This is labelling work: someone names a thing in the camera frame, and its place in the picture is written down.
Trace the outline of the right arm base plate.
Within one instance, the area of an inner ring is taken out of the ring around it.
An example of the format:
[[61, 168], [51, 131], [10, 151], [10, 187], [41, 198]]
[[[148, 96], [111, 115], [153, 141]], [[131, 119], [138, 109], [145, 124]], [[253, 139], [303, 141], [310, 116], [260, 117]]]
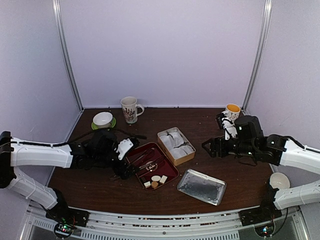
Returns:
[[246, 210], [241, 210], [239, 218], [242, 226], [256, 225], [264, 222], [270, 222], [282, 216], [282, 211], [274, 207], [259, 206]]

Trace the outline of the black tongs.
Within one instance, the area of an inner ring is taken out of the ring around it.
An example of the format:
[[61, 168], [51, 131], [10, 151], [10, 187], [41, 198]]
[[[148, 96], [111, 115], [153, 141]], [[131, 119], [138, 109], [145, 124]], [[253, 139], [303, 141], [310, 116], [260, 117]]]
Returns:
[[159, 163], [161, 163], [164, 159], [164, 155], [160, 155], [155, 157], [156, 150], [154, 147], [145, 150], [138, 157], [136, 157], [132, 162], [124, 161], [115, 166], [114, 175], [112, 175], [109, 180], [127, 180], [131, 176], [137, 174], [141, 170], [151, 171], [154, 169]]

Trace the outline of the beige illustrated tin lid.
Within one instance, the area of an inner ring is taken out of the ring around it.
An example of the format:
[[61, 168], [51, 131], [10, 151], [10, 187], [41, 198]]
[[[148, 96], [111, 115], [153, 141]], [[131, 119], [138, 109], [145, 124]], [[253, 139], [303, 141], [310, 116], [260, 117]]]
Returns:
[[227, 183], [204, 173], [187, 169], [177, 185], [177, 190], [202, 202], [220, 205]]

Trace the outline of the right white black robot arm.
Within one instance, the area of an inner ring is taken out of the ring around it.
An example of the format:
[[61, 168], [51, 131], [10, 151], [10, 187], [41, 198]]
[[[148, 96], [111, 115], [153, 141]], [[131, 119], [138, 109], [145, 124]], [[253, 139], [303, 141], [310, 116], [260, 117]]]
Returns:
[[[300, 144], [290, 136], [269, 136], [241, 139], [232, 137], [210, 138], [201, 144], [212, 157], [252, 158], [254, 163], [269, 163], [275, 166], [295, 167], [311, 173], [320, 173], [320, 151]], [[256, 210], [259, 220], [268, 220], [276, 210], [306, 205], [320, 201], [320, 181], [287, 189], [273, 190], [262, 206]]]

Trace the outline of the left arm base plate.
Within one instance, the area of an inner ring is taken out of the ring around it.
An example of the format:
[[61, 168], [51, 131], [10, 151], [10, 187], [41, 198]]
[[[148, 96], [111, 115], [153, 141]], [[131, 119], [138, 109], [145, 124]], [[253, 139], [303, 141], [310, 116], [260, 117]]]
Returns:
[[57, 213], [52, 209], [44, 209], [45, 217], [59, 224], [68, 225], [71, 227], [86, 227], [90, 213], [85, 210], [79, 210], [75, 208], [69, 208], [66, 213]]

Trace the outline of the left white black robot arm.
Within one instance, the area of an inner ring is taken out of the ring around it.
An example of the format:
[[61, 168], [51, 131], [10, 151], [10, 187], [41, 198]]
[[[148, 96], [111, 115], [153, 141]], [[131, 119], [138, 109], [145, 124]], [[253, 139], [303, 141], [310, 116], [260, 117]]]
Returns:
[[64, 143], [29, 142], [13, 138], [9, 131], [0, 135], [0, 187], [11, 189], [39, 203], [61, 222], [72, 218], [63, 194], [46, 187], [20, 170], [20, 166], [53, 166], [64, 169], [89, 170], [112, 168], [122, 179], [131, 176], [132, 167], [125, 156], [139, 146], [137, 137], [130, 135], [118, 141], [111, 130], [98, 130], [83, 142], [77, 139]]

